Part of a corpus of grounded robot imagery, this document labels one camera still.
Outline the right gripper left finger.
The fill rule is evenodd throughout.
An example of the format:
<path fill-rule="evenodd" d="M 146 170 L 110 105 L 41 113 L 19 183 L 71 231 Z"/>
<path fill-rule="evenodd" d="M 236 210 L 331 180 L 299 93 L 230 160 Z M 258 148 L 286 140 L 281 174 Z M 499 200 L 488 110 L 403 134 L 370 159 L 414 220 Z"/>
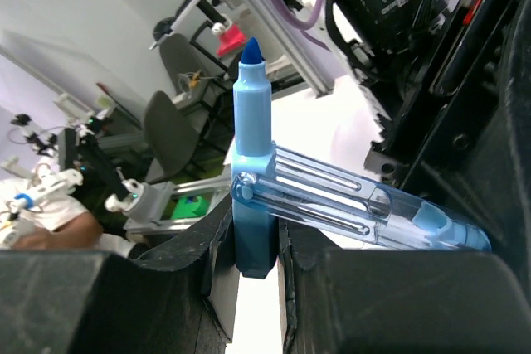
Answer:
<path fill-rule="evenodd" d="M 146 252 L 4 251 L 4 353 L 222 353 L 239 274 L 231 199 Z"/>

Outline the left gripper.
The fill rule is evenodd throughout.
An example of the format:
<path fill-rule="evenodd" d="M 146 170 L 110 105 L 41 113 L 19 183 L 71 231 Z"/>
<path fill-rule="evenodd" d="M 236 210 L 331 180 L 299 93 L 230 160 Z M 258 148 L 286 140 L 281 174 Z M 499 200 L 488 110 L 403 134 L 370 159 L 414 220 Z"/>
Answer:
<path fill-rule="evenodd" d="M 530 0 L 420 0 L 366 168 L 470 217 L 530 276 Z"/>

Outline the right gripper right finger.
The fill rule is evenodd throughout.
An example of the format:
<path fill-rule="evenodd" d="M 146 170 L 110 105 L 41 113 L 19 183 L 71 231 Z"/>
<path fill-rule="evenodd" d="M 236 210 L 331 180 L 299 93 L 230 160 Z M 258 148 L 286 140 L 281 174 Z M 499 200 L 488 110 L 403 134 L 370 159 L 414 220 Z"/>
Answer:
<path fill-rule="evenodd" d="M 286 353 L 527 353 L 530 305 L 495 255 L 345 250 L 279 224 Z"/>

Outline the blue highlighter pen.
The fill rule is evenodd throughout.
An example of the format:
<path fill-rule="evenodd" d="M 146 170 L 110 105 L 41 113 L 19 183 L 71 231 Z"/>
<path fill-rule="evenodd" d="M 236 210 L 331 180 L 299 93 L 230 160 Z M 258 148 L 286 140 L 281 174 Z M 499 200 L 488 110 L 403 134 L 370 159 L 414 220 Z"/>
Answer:
<path fill-rule="evenodd" d="M 465 217 L 381 182 L 288 148 L 272 138 L 272 88 L 257 39 L 245 45 L 234 85 L 231 198 L 236 267 L 264 279 L 285 219 L 385 250 L 490 251 Z"/>

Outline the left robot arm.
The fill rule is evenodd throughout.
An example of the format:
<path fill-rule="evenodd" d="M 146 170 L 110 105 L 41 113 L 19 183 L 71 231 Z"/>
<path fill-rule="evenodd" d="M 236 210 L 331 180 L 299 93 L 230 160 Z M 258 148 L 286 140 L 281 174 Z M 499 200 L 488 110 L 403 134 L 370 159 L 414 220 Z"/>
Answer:
<path fill-rule="evenodd" d="M 366 168 L 485 228 L 530 280 L 530 0 L 326 0 L 376 113 Z"/>

